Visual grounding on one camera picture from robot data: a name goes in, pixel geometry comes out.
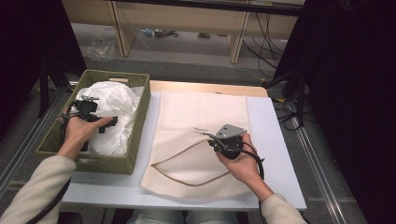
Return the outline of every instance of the hand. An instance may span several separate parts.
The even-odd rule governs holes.
[[[251,143],[250,134],[245,133],[241,135],[241,137],[244,143],[253,146]],[[256,154],[255,149],[249,147],[247,144],[243,145],[243,149]],[[248,181],[252,179],[257,177],[260,178],[259,171],[257,169],[257,162],[248,154],[241,152],[241,154],[239,154],[239,156],[234,160],[227,159],[219,152],[216,152],[216,154],[219,158],[219,161],[221,161],[227,167],[233,177],[235,177],[237,180],[247,184]]]
[[[249,144],[249,146],[244,144],[243,149],[256,154],[256,149],[250,147],[254,147],[250,139],[250,134],[245,133],[241,137],[242,142]],[[227,167],[233,177],[245,183],[257,195],[260,202],[264,202],[274,194],[260,177],[257,162],[254,158],[243,152],[241,152],[235,160],[229,160],[219,152],[216,152],[216,155],[219,161]]]
[[[96,122],[87,122],[79,117],[69,119],[66,127],[64,144],[59,149],[57,155],[65,156],[75,160],[79,151],[84,146],[97,129],[108,124],[113,118],[105,117]]]

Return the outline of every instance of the sleeve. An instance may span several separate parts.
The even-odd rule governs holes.
[[[0,223],[26,223],[35,217],[56,197],[75,169],[74,161],[63,156],[43,160],[0,217]],[[59,208],[58,203],[39,223],[57,223]]]
[[[286,202],[286,199],[280,194],[273,194],[262,205],[262,215],[266,221],[271,224],[277,223],[306,223],[297,209]]]

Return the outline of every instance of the olive green basket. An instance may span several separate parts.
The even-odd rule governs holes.
[[[123,156],[103,156],[80,153],[76,160],[77,171],[131,175],[134,172],[140,137],[149,109],[149,100],[151,97],[149,75],[86,70],[65,107],[76,99],[78,91],[82,88],[88,88],[96,82],[109,80],[122,82],[128,87],[144,87],[139,105],[135,111],[134,125],[128,140],[127,152]],[[41,144],[38,146],[36,154],[43,158],[47,158],[57,153],[61,147],[61,125],[62,123],[60,121],[54,121]]]

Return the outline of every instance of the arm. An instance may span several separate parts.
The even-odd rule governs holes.
[[[79,118],[71,118],[67,125],[64,144],[57,155],[43,160],[38,165],[30,180],[0,217],[0,223],[26,223],[47,207],[76,169],[74,160],[84,143],[90,139],[97,128],[110,121],[111,118],[103,118],[89,123]],[[40,222],[56,223],[59,208],[60,203]]]
[[[242,141],[253,146],[248,133],[242,135]],[[255,153],[246,144],[244,150]],[[257,163],[251,156],[241,153],[235,160],[228,160],[218,152],[217,156],[237,180],[245,183],[256,194],[261,203],[262,215],[268,223],[305,223],[300,213],[260,178]]]

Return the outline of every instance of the drawstring bag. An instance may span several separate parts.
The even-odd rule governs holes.
[[[105,133],[93,134],[88,153],[113,156],[125,154],[140,97],[126,85],[112,81],[96,82],[89,88],[81,89],[76,99],[82,100],[81,95],[99,98],[95,100],[98,104],[94,113],[96,116],[118,117],[116,126],[107,127]]]
[[[178,198],[220,198],[249,192],[218,160],[210,138],[224,124],[248,130],[245,96],[202,92],[161,94],[148,168],[141,186]]]

